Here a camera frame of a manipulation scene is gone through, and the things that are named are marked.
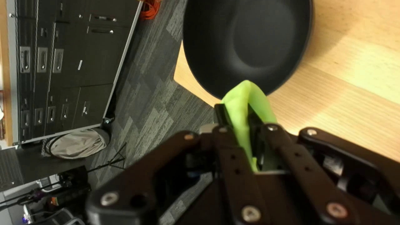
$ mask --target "frying pan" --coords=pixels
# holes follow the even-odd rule
[[[219,99],[243,80],[269,94],[295,71],[312,22],[312,0],[188,0],[186,59],[197,81]]]

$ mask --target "gray carpet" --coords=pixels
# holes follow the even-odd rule
[[[124,143],[123,154],[131,165],[177,131],[198,131],[201,125],[212,122],[212,107],[173,80],[185,4],[186,0],[164,0],[154,20],[138,22],[116,88],[111,142],[88,160],[89,168],[110,160]],[[105,167],[91,173],[89,180],[98,187],[120,172]],[[164,214],[161,224],[173,224],[209,180],[209,176],[202,177],[183,194]]]

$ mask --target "light wood surface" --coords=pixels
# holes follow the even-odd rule
[[[11,88],[10,88],[10,60],[8,55],[6,0],[0,0],[0,69],[3,76],[3,112],[5,140],[7,146],[12,146],[12,118],[11,118]]]
[[[289,132],[312,126],[400,162],[400,1],[315,0],[302,63],[269,96]],[[181,46],[174,80],[210,105]]]

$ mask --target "black frying pan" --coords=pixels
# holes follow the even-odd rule
[[[217,98],[243,80],[269,94],[299,64],[312,20],[312,0],[188,0],[186,59],[197,81]]]

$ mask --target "screw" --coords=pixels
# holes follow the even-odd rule
[[[310,136],[312,136],[312,135],[317,135],[317,131],[316,131],[316,130],[313,130],[313,129],[308,129],[308,130],[307,130],[307,134],[310,135]]]
[[[261,219],[261,212],[257,207],[247,205],[242,209],[242,218],[249,223],[255,223]]]
[[[276,130],[278,129],[278,127],[275,126],[275,125],[268,125],[267,128],[268,128],[268,130],[270,130],[270,131],[276,131]]]
[[[220,133],[226,133],[228,130],[226,129],[226,127],[221,127],[220,129],[219,129],[219,132]]]
[[[343,219],[346,218],[348,215],[346,207],[344,205],[337,203],[337,202],[331,202],[326,205],[326,210],[328,213],[338,219]]]
[[[101,205],[103,206],[110,206],[118,201],[118,193],[113,191],[113,192],[108,192],[104,194],[101,197]]]
[[[183,138],[185,140],[189,141],[189,140],[193,140],[194,136],[193,136],[193,134],[186,134]]]

